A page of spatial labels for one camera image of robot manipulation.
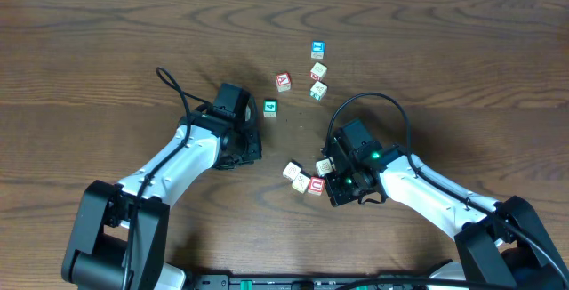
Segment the red U wooden block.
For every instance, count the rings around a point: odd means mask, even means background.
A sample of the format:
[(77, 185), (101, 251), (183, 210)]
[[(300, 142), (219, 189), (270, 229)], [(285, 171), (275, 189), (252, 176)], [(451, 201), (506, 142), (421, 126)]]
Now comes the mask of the red U wooden block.
[(312, 195), (321, 196), (325, 190), (325, 179), (319, 177), (311, 177), (307, 192)]

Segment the cream block with yellow side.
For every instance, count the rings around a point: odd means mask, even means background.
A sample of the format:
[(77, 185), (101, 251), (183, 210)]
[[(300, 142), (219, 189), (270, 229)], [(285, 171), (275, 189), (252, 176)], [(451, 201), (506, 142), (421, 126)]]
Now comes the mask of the cream block with yellow side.
[(294, 181), (297, 178), (297, 176), (301, 173), (301, 170), (302, 170), (301, 166), (297, 162), (291, 160), (284, 168), (282, 175), (287, 180)]

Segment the cream wooden block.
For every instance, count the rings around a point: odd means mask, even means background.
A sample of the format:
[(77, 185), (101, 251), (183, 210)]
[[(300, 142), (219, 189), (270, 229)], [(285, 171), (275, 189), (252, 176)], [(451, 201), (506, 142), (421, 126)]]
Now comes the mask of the cream wooden block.
[(311, 176), (309, 174), (300, 172), (293, 180), (292, 188), (303, 194), (307, 191), (310, 180)]

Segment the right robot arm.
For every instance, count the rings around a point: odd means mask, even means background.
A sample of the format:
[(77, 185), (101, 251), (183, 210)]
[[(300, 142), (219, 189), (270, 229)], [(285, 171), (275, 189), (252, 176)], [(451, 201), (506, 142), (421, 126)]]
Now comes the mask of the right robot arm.
[(450, 237), (460, 267), (435, 273), (441, 285), (475, 289), (566, 289), (568, 269), (537, 212), (521, 197), (501, 202), (445, 178), (400, 145), (384, 148), (356, 119), (329, 130), (322, 149), (331, 203), (363, 204), (372, 193), (406, 205)]

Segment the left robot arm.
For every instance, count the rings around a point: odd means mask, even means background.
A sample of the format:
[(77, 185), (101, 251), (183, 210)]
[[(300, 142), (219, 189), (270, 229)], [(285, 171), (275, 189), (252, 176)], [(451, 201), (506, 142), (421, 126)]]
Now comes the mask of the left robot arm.
[(189, 275), (164, 259), (172, 207), (209, 169), (261, 158), (253, 96), (223, 84), (182, 117), (170, 142), (116, 184), (94, 181), (78, 207), (62, 278), (81, 289), (184, 289)]

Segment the blue-edged number 3 block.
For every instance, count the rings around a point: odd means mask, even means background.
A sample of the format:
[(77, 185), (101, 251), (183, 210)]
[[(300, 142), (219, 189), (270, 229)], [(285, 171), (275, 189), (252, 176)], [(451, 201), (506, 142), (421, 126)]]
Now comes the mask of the blue-edged number 3 block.
[(319, 177), (324, 177), (335, 171), (333, 160), (329, 157), (316, 161), (316, 170)]

